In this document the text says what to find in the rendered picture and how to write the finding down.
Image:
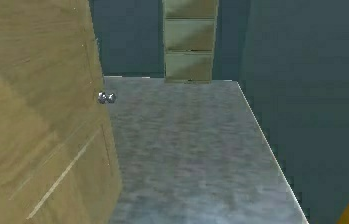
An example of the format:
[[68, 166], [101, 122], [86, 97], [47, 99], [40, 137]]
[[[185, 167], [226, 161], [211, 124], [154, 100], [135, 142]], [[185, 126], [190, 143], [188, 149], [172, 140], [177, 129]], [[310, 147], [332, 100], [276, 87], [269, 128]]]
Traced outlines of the tan wooden room door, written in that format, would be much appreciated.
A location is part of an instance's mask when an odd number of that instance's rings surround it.
[[0, 224], [108, 224], [122, 184], [89, 0], [0, 0]]

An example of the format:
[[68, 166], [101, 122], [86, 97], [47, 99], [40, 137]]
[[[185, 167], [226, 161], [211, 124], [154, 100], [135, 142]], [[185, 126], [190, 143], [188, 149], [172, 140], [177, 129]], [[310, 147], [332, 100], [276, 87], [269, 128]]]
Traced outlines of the olive green chest of drawers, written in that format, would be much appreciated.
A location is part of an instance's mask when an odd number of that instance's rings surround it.
[[167, 82], [212, 80], [219, 0], [162, 0]]

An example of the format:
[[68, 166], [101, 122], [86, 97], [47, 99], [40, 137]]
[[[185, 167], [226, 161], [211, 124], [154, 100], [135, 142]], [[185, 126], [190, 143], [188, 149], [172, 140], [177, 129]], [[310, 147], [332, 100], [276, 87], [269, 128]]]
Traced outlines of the silver round door knob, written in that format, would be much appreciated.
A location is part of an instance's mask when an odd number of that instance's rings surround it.
[[97, 100], [101, 104], [114, 103], [116, 101], [116, 95], [114, 93], [107, 94], [104, 91], [98, 93]]

